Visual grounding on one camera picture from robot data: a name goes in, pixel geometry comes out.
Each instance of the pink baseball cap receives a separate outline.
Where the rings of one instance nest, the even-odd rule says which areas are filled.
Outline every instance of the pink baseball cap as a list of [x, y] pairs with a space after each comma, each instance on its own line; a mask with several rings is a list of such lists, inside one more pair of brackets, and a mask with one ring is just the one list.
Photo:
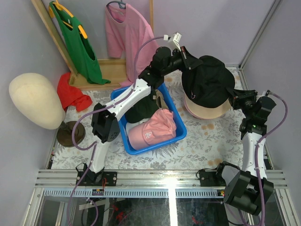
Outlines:
[[173, 115], [168, 109], [158, 109], [147, 122], [132, 128], [128, 133], [131, 146], [139, 150], [175, 138]]

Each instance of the mannequin head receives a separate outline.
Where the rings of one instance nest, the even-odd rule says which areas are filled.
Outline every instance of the mannequin head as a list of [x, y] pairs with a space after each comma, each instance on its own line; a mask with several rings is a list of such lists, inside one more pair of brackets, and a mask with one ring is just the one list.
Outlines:
[[16, 108], [29, 120], [46, 129], [58, 128], [65, 111], [51, 82], [36, 73], [25, 73], [14, 78], [9, 95]]

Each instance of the red cloth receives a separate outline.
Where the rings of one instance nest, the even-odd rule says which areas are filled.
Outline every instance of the red cloth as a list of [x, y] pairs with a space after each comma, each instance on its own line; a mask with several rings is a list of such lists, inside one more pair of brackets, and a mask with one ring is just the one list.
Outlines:
[[63, 74], [57, 85], [57, 94], [60, 97], [62, 107], [75, 106], [76, 111], [80, 112], [92, 104], [91, 97], [84, 95], [79, 88], [70, 86], [68, 81], [70, 72]]

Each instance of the wooden frame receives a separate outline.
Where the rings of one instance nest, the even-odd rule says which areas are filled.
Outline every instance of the wooden frame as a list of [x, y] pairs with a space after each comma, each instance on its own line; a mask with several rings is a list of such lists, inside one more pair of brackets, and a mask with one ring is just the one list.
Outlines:
[[[111, 81], [109, 84], [98, 85], [90, 84], [87, 82], [86, 78], [78, 73], [72, 62], [68, 50], [58, 33], [55, 25], [49, 16], [42, 0], [32, 0], [34, 7], [36, 8], [39, 16], [41, 17], [44, 25], [46, 26], [50, 36], [52, 37], [55, 45], [57, 46], [60, 54], [62, 55], [64, 61], [66, 62], [68, 68], [71, 71], [71, 76], [69, 84], [75, 86], [81, 90], [108, 90], [120, 87], [120, 82], [125, 81], [127, 78], [126, 72], [126, 60], [125, 59], [98, 59], [98, 63], [102, 70], [102, 75], [104, 79]], [[153, 21], [153, 0], [149, 0], [150, 6], [150, 26], [154, 30]]]

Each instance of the blue tray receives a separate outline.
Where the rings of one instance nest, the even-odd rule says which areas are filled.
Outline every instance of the blue tray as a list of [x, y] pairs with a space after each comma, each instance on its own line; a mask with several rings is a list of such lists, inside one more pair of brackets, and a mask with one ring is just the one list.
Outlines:
[[[120, 88], [117, 90], [114, 90], [111, 93], [111, 100], [115, 99], [116, 97], [118, 97], [121, 93], [123, 93], [128, 87], [124, 87], [124, 88]], [[165, 84], [163, 83], [158, 90], [160, 90], [160, 92], [163, 94], [164, 97], [164, 101], [166, 102], [166, 105], [168, 106], [168, 108], [174, 112], [174, 122], [177, 126], [176, 129], [176, 136], [175, 138], [172, 138], [170, 140], [155, 144], [155, 145], [151, 145], [149, 147], [143, 148], [143, 149], [139, 149], [139, 150], [135, 150], [129, 140], [128, 140], [128, 136], [127, 136], [127, 131], [126, 131], [126, 124], [127, 124], [127, 120], [125, 118], [125, 116], [122, 116], [122, 118], [120, 119], [120, 121], [118, 122], [119, 127], [120, 127], [120, 133], [122, 136], [122, 140], [123, 140], [123, 144], [124, 144], [124, 148], [126, 150], [127, 153], [129, 154], [142, 154], [145, 152], [149, 152], [151, 150], [172, 144], [177, 142], [178, 140], [182, 140], [186, 137], [187, 135], [187, 129], [174, 105], [174, 102], [172, 100], [172, 98], [170, 97], [168, 90], [165, 86]]]

